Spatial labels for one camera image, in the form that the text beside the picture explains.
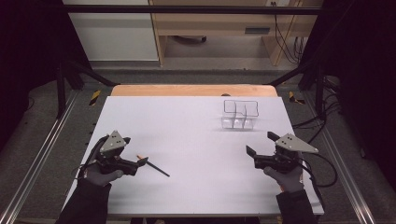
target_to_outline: gray floor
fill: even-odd
[[[286,60],[283,60],[279,67],[271,66],[262,42],[259,38],[253,37],[209,37],[204,44],[193,40],[186,42],[171,39],[165,62],[163,67],[134,64],[131,69],[129,64],[129,67],[117,70],[114,70],[114,67],[111,70],[98,67],[97,71],[121,83],[262,84],[280,77],[295,66]],[[106,96],[111,92],[110,88],[89,78],[84,79],[87,84],[83,91],[78,91],[76,104],[19,212],[19,220],[55,219],[62,210],[64,195],[73,181],[70,172],[79,166],[86,144],[91,139],[90,132],[94,130]],[[293,124],[314,116],[309,105],[289,102],[290,91],[295,93],[297,99],[312,100],[314,97],[313,91],[298,92],[295,85],[297,81],[298,77],[277,88],[278,94],[284,98],[290,122]],[[102,91],[98,102],[94,106],[89,105],[92,94],[97,89]],[[25,112],[19,127],[0,152],[0,187],[3,192],[0,194],[1,211],[4,211],[11,201],[55,121],[55,83],[51,82],[33,90],[30,96],[35,100],[35,104]],[[347,168],[352,173],[376,223],[396,223],[396,194],[375,162],[361,158],[360,148],[344,117],[336,112],[330,114],[326,128],[343,160],[346,161]],[[295,133],[307,141],[317,130],[318,127],[298,129]],[[319,148],[323,156],[328,157],[331,149],[324,140],[325,136],[320,134],[312,145]],[[307,159],[313,165],[318,182],[327,183],[332,179],[332,172],[326,163],[311,157]],[[321,223],[360,223],[341,181],[330,188],[322,189],[321,192],[327,208],[326,214],[320,219]],[[276,223],[276,220],[271,217],[262,222]]]

